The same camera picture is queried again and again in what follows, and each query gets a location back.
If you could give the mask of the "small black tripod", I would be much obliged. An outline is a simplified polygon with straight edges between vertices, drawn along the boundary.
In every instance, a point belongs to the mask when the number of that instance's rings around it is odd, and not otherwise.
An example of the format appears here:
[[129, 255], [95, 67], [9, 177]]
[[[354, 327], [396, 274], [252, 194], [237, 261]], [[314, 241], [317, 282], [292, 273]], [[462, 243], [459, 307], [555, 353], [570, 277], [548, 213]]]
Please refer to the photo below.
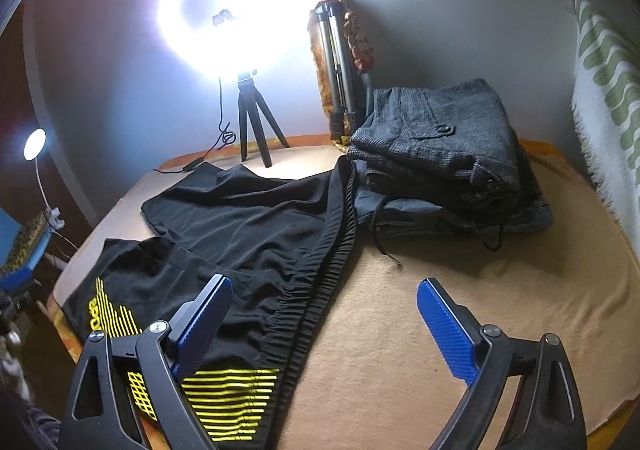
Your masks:
[[248, 141], [247, 141], [247, 125], [252, 126], [254, 138], [258, 147], [262, 164], [265, 168], [272, 166], [272, 159], [267, 144], [267, 138], [262, 126], [262, 116], [266, 119], [272, 131], [280, 141], [282, 147], [288, 148], [290, 144], [285, 138], [281, 127], [276, 118], [272, 114], [270, 107], [262, 93], [258, 90], [254, 83], [254, 72], [244, 72], [238, 75], [239, 88], [239, 130], [240, 130], [240, 152], [241, 160], [248, 159]]

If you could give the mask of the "folded blue-grey pants with drawstring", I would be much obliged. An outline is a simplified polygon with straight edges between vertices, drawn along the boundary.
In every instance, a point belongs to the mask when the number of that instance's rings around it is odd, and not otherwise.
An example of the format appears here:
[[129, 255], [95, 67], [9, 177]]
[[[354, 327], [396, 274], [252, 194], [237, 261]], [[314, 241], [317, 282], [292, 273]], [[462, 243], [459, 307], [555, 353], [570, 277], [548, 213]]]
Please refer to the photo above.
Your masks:
[[472, 236], [490, 252], [502, 248], [506, 234], [529, 234], [549, 228], [553, 214], [539, 190], [522, 196], [513, 212], [503, 218], [474, 222], [451, 213], [442, 206], [417, 199], [393, 199], [359, 188], [355, 196], [357, 222], [366, 228], [378, 251], [396, 265], [401, 262], [384, 248], [383, 241], [406, 236]]

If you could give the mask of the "folded silver tripod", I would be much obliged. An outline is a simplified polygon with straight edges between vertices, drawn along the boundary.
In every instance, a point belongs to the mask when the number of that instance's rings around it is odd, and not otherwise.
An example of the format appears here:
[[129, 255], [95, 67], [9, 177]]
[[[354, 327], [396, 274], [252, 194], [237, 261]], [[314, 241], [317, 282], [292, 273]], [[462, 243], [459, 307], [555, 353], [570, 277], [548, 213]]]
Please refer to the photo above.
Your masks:
[[338, 0], [314, 8], [331, 96], [330, 136], [342, 142], [362, 123], [363, 100], [359, 78], [344, 32], [346, 10]]

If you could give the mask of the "white clip desk lamp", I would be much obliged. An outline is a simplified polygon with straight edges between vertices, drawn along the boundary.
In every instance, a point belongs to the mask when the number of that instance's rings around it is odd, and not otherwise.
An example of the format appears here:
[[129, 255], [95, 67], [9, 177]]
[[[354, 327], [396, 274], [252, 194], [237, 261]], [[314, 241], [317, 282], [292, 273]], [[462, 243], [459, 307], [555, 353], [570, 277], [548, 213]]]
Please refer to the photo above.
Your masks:
[[44, 206], [49, 227], [54, 231], [60, 231], [65, 226], [65, 220], [61, 216], [58, 207], [53, 206], [49, 200], [46, 186], [43, 181], [43, 162], [40, 161], [44, 148], [47, 145], [47, 133], [41, 128], [35, 128], [26, 138], [23, 146], [23, 158], [34, 166], [38, 190]]

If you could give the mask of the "folded dark grey pants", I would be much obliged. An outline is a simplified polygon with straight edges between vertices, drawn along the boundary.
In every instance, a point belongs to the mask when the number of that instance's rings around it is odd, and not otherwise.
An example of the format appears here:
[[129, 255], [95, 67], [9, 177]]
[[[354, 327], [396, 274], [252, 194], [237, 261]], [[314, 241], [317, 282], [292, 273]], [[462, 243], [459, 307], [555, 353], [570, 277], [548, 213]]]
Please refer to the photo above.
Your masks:
[[540, 197], [501, 99], [481, 78], [375, 90], [347, 154], [363, 164], [372, 190], [475, 220], [519, 212]]

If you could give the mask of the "green white patterned towel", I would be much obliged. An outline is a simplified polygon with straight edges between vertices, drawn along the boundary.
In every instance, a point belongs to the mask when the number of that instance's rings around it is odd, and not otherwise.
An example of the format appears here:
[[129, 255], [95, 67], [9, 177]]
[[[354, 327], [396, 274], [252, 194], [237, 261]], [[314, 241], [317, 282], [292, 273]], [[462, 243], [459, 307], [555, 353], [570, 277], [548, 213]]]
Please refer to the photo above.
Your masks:
[[572, 113], [601, 200], [639, 248], [639, 46], [588, 0], [574, 0]]

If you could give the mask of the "black shorts with yellow stripes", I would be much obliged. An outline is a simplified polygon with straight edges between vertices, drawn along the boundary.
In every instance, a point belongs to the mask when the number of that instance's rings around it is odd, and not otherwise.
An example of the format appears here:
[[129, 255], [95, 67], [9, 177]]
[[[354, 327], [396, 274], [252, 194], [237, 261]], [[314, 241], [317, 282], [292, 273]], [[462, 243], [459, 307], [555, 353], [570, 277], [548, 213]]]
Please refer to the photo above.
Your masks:
[[219, 448], [272, 449], [355, 245], [354, 196], [347, 158], [302, 179], [202, 165], [143, 203], [149, 239], [104, 242], [66, 320], [79, 338], [134, 335], [227, 277], [228, 314], [182, 388]]

